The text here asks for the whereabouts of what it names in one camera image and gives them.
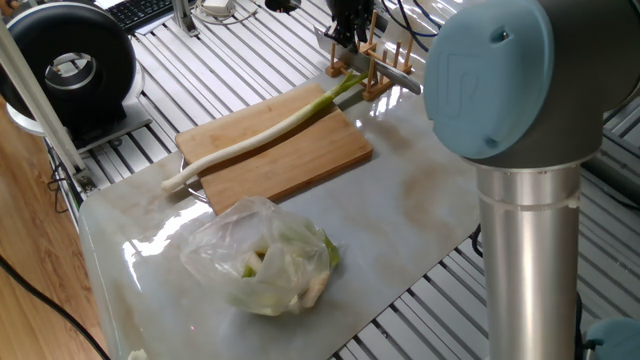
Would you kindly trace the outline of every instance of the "cable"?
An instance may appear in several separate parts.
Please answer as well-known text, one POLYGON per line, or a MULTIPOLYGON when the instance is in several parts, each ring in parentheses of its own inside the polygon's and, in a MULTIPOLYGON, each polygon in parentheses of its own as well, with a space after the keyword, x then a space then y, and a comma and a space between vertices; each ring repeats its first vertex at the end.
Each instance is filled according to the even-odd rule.
POLYGON ((471 233, 471 235, 469 235, 469 239, 471 239, 471 247, 473 248, 473 251, 483 258, 484 253, 480 250, 480 246, 478 245, 478 238, 480 237, 481 231, 482 228, 480 227, 480 224, 478 224, 478 227, 471 233))
POLYGON ((436 22, 435 20, 433 20, 433 18, 431 17, 431 14, 429 14, 427 12, 427 10, 425 10, 422 5, 420 5, 420 3, 418 2, 418 0, 413 0, 413 3, 418 7, 418 9, 420 9, 420 12, 422 12, 422 15, 424 15, 424 17, 426 17, 427 19, 429 19, 429 21, 431 21, 431 23, 433 25, 435 25, 438 30, 442 29, 442 25, 440 25, 438 22, 436 22))
MULTIPOLYGON (((409 30, 405 24, 402 24, 398 19, 396 19, 395 16, 393 16, 393 13, 391 13, 391 10, 389 10, 389 7, 387 6, 387 3, 385 2, 385 0, 382 0, 382 6, 384 7, 384 10, 387 12, 387 14, 389 14, 389 17, 391 18, 391 20, 393 20, 396 24, 398 24, 398 26, 409 31, 410 33, 413 31, 413 30, 409 30)), ((413 33, 416 34, 416 36, 421 36, 421 37, 436 37, 438 35, 438 34, 419 33, 416 31, 413 31, 413 33)))
POLYGON ((198 19, 200 19, 202 22, 205 22, 207 24, 211 24, 211 25, 233 25, 233 24, 239 24, 243 21, 246 21, 250 18, 252 18, 260 9, 260 5, 258 3, 256 3, 255 1, 253 1, 253 3, 257 6, 257 8, 255 10, 253 10, 252 12, 250 12, 247 16, 245 16, 242 19, 236 20, 236 21, 232 21, 232 22, 225 22, 227 19, 230 19, 232 16, 235 15, 235 10, 234 12, 226 17, 221 17, 220 15, 213 13, 207 9, 204 8, 204 6, 202 5, 203 0, 198 0, 196 1, 195 5, 193 6, 193 8, 195 8, 195 11, 193 12, 193 16, 197 17, 198 19), (203 13, 205 13, 206 15, 208 15, 208 17, 202 17, 200 16, 200 14, 198 13, 198 11, 201 11, 203 13))
POLYGON ((36 297, 38 300, 42 301, 45 305, 50 307, 53 311, 57 312, 63 319, 68 321, 71 326, 73 326, 80 335, 82 335, 85 340, 93 347, 93 349, 98 353, 102 360, 110 360, 109 355, 102 349, 98 341, 91 336, 89 331, 78 322, 71 314, 69 314, 65 309, 63 309, 60 305, 58 305, 55 301, 51 300, 47 295, 40 292, 40 290, 36 289, 33 285, 31 285, 25 278, 22 277, 8 262, 7 260, 0 255, 0 268, 6 271, 7 275, 9 275, 18 285, 20 285, 23 289, 25 289, 29 294, 36 297))
POLYGON ((407 25, 407 31, 409 32, 409 34, 411 34, 413 41, 415 41, 415 43, 418 44, 418 46, 420 46, 422 50, 424 50, 425 52, 429 52, 429 48, 425 44, 423 44, 422 41, 420 41, 420 39, 418 39, 415 31, 411 29, 411 24, 409 24, 409 19, 407 18, 407 13, 404 12, 404 6, 402 6, 402 0, 398 0, 398 6, 400 7, 400 13, 402 14, 404 23, 405 25, 407 25))
POLYGON ((610 194, 610 193, 607 191, 607 189, 602 188, 602 190, 604 191, 604 193, 605 193, 605 194, 607 194, 607 196, 608 196, 608 197, 610 197, 611 199, 613 199, 613 200, 614 200, 615 202, 617 202, 618 204, 620 204, 620 205, 622 205, 622 206, 626 207, 627 209, 635 210, 635 211, 640 211, 640 206, 636 206, 636 205, 633 205, 633 204, 629 204, 629 203, 628 203, 628 202, 626 202, 626 201, 623 201, 623 200, 618 199, 617 197, 615 197, 615 196, 613 196, 612 194, 610 194))

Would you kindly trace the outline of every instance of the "plastic bag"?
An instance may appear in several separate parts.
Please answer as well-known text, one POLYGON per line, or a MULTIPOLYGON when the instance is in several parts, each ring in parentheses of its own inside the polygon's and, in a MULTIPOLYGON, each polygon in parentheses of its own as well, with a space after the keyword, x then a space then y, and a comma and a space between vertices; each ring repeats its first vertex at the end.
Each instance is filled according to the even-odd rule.
POLYGON ((275 316, 313 306, 340 255, 309 219, 251 197, 191 236, 181 259, 228 304, 275 316))

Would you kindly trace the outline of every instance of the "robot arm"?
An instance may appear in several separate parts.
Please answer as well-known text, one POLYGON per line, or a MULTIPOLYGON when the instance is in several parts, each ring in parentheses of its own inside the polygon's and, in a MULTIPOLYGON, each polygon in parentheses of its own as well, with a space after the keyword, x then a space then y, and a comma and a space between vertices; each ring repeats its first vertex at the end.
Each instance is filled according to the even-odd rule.
MULTIPOLYGON (((352 46, 362 3, 330 1, 327 36, 352 46)), ((576 356, 579 165, 639 80, 635 0, 487 1, 435 39, 425 105, 439 140, 477 167, 491 360, 576 356)))

